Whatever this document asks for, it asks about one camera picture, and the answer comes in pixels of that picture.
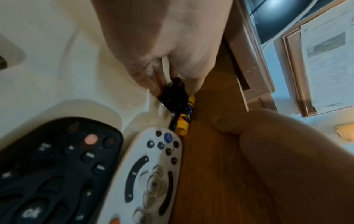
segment hand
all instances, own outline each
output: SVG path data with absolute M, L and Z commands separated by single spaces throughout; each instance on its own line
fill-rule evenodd
M 283 224 L 352 223 L 354 157 L 304 123 L 268 110 L 213 119 L 271 193 Z
M 158 96 L 181 73 L 192 96 L 215 65 L 232 0 L 91 0 L 108 47 L 141 86 Z

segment white cable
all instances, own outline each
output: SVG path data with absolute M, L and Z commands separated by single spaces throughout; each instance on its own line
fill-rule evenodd
M 265 51 L 276 39 L 278 39 L 283 33 L 285 33 L 288 29 L 290 29 L 293 25 L 295 25 L 302 17 L 308 13 L 312 7 L 317 3 L 318 0 L 313 0 L 309 6 L 298 16 L 296 17 L 289 25 L 287 25 L 284 29 L 282 29 L 277 35 L 275 35 L 271 40 L 269 40 L 262 48 L 262 51 Z

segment fingernail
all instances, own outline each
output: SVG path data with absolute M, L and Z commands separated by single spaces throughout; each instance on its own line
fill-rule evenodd
M 213 119 L 211 120 L 212 124 L 216 124 L 220 118 L 221 118 L 220 116 L 213 117 Z

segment remote control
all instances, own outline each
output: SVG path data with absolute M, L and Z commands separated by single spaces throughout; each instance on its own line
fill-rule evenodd
M 167 224 L 181 168 L 182 144 L 173 131 L 139 133 L 115 173 L 97 224 Z
M 115 171 L 122 134 L 78 117 L 46 123 L 0 152 L 0 223 L 88 223 Z

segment wooden table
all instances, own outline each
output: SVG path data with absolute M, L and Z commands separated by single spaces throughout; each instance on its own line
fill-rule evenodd
M 171 224 L 279 223 L 263 182 L 249 165 L 238 138 L 212 127 L 214 116 L 246 112 L 228 56 L 219 59 L 195 95 Z

